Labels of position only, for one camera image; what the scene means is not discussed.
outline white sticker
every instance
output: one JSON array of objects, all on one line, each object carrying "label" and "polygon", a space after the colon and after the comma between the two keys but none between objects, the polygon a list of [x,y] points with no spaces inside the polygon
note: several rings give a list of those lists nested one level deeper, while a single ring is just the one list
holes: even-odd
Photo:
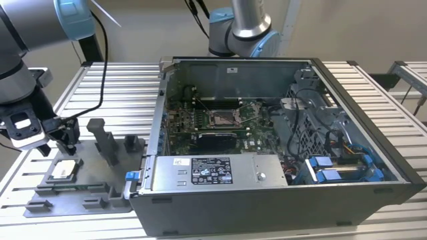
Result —
[{"label": "white sticker", "polygon": [[229,74],[237,74],[238,73],[238,68],[237,67],[227,68],[227,73]]},{"label": "white sticker", "polygon": [[190,158],[174,158],[174,165],[190,166]]}]

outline black cable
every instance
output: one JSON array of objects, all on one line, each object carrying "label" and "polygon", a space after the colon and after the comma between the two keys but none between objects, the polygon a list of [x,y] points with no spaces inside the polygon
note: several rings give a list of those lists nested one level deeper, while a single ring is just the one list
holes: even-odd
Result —
[{"label": "black cable", "polygon": [[409,87],[409,90],[407,90],[407,92],[406,92],[406,94],[405,94],[405,97],[403,97],[403,99],[402,99],[401,104],[403,104],[403,102],[406,101],[406,99],[407,99],[407,96],[409,96],[409,94],[410,94],[411,89],[413,89],[413,86],[410,86],[410,87]]},{"label": "black cable", "polygon": [[14,150],[14,151],[16,151],[16,152],[20,152],[20,153],[23,152],[22,150],[19,150],[19,149],[16,149],[16,148],[4,145],[2,142],[0,142],[0,146],[4,147],[4,148],[7,148],[7,149],[11,149],[11,150]]},{"label": "black cable", "polygon": [[99,103],[95,107],[82,111],[81,113],[73,115],[71,117],[67,117],[63,122],[69,122],[70,120],[74,120],[77,119],[78,117],[81,117],[82,115],[95,111],[97,109],[99,109],[103,105],[103,102],[105,102],[105,87],[106,87],[106,76],[107,76],[107,66],[109,66],[109,36],[107,36],[107,31],[106,31],[106,28],[105,28],[105,25],[99,19],[99,17],[95,15],[94,12],[93,13],[93,16],[97,20],[97,22],[99,23],[99,26],[101,26],[101,29],[102,29],[102,32],[103,32],[103,35],[105,35],[105,42],[106,42],[106,61],[105,61],[105,68],[103,68],[103,73],[102,73],[102,80],[101,80],[101,94],[99,94]]},{"label": "black cable", "polygon": [[415,108],[414,116],[417,116],[417,114],[419,113],[421,108],[422,108],[422,105],[418,105]]},{"label": "black cable", "polygon": [[201,8],[202,8],[202,10],[205,12],[205,15],[206,15],[207,19],[210,19],[211,18],[211,14],[210,14],[210,10],[207,8],[206,2],[203,0],[195,0],[195,1],[201,5]]},{"label": "black cable", "polygon": [[71,45],[73,45],[74,52],[75,52],[75,54],[78,55],[79,62],[81,62],[81,66],[82,66],[83,61],[82,61],[81,55],[79,55],[79,53],[78,53],[78,49],[77,49],[77,46],[75,46],[75,42],[74,42],[74,41],[71,42]]},{"label": "black cable", "polygon": [[191,15],[194,17],[195,23],[199,25],[199,28],[201,28],[203,34],[210,39],[210,35],[209,35],[207,31],[206,31],[206,28],[202,25],[202,22],[201,22],[201,19],[199,19],[199,16],[198,16],[198,8],[197,8],[197,5],[195,5],[195,2],[193,0],[190,0],[190,3],[187,2],[187,0],[185,0],[185,2],[186,2],[189,10],[191,12]]},{"label": "black cable", "polygon": [[301,156],[291,151],[291,141],[294,139],[295,132],[297,132],[297,127],[299,125],[299,120],[301,120],[301,107],[299,107],[299,103],[297,102],[297,97],[294,99],[295,99],[295,111],[297,111],[295,112],[295,121],[294,121],[293,130],[291,130],[291,135],[289,136],[289,140],[287,140],[287,143],[286,143],[286,149],[287,149],[287,152],[291,154],[291,156],[298,161],[301,161]]},{"label": "black cable", "polygon": [[295,136],[295,133],[297,133],[297,128],[298,128],[298,124],[299,124],[299,120],[301,120],[301,107],[299,107],[299,103],[298,103],[298,95],[302,91],[314,91],[317,92],[318,94],[323,94],[322,91],[319,90],[315,90],[315,89],[311,89],[311,88],[302,88],[301,90],[298,90],[298,92],[295,93],[294,95],[294,101],[295,101],[295,120],[294,120],[294,126],[293,126],[293,130],[291,130],[291,135],[289,137],[289,140],[287,140],[287,144],[286,144],[286,149],[289,151],[289,153],[291,154],[291,156],[298,160],[301,161],[301,156],[299,156],[299,152],[295,154],[293,151],[291,151],[291,141],[294,139],[294,136]]}]

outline metal case panel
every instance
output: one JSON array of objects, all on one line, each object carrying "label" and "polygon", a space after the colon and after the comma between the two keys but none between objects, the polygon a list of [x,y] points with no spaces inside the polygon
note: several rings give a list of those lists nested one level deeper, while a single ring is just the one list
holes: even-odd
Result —
[{"label": "metal case panel", "polygon": [[403,184],[145,194],[131,198],[149,236],[355,226],[397,204]]}]

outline black plastic holder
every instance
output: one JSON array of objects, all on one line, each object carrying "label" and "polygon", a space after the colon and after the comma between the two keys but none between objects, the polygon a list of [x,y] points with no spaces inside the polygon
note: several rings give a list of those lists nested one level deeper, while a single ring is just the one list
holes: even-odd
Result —
[{"label": "black plastic holder", "polygon": [[[26,205],[27,218],[129,213],[133,210],[123,194],[126,174],[142,167],[146,141],[134,135],[118,140],[110,132],[106,135],[117,146],[118,162],[113,165],[111,158],[106,160],[95,140],[82,141],[77,146],[77,156],[59,152],[35,189],[37,194]],[[73,174],[67,178],[53,179],[55,166],[63,160],[75,160]]]}]

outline aluminum extrusion table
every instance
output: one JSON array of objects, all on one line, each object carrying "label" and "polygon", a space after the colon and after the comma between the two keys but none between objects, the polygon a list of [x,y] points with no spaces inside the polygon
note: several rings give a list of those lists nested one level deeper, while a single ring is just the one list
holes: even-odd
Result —
[{"label": "aluminum extrusion table", "polygon": [[[382,89],[359,66],[325,62],[345,89],[390,139],[419,175],[427,181],[427,128]],[[103,63],[82,67],[55,111],[63,117],[99,102]],[[157,63],[109,64],[105,103],[79,118],[83,140],[95,139],[86,125],[90,118],[106,120],[106,130],[117,138],[138,134],[149,139],[159,89]],[[146,235],[135,212],[43,218],[23,217],[26,203],[41,183],[58,149],[49,157],[37,150],[20,154],[0,182],[0,238],[25,239],[142,239]],[[193,240],[397,240],[427,238],[427,189],[405,204],[383,207],[359,226],[303,229],[281,232],[190,237]]]}]

